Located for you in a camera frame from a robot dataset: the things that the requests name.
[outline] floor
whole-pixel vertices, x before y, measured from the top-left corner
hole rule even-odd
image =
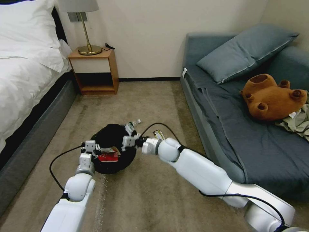
[[[39,231],[61,196],[49,174],[51,160],[79,145],[108,123],[141,119],[141,132],[153,122],[170,126],[180,141],[203,152],[180,82],[122,82],[116,96],[77,96],[46,151],[14,201],[0,218],[0,232]],[[162,126],[166,137],[172,137]],[[74,175],[79,151],[61,157],[54,173],[61,184]],[[137,152],[125,170],[95,174],[96,188],[82,231],[251,231],[235,209],[217,198],[205,198],[158,157]],[[309,204],[289,202],[296,208],[295,225],[309,228]]]

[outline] teddy bear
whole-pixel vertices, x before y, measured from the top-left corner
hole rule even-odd
[[[305,90],[291,90],[287,80],[277,85],[269,74],[252,77],[240,93],[250,114],[262,121],[283,119],[297,112],[307,101]]]

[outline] white bedsheet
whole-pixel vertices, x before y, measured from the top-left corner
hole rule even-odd
[[[68,57],[70,48],[64,41],[60,50],[63,57]],[[63,62],[62,71],[57,72],[33,59],[0,58],[0,152],[32,108],[71,69],[67,59],[63,58]]]

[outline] lamp shade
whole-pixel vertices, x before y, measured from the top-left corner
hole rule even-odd
[[[99,9],[96,0],[58,0],[59,10],[65,12],[90,12]]]

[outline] nightstand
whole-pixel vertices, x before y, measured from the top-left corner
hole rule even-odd
[[[75,49],[69,61],[82,95],[117,94],[119,79],[114,50],[80,55]]]

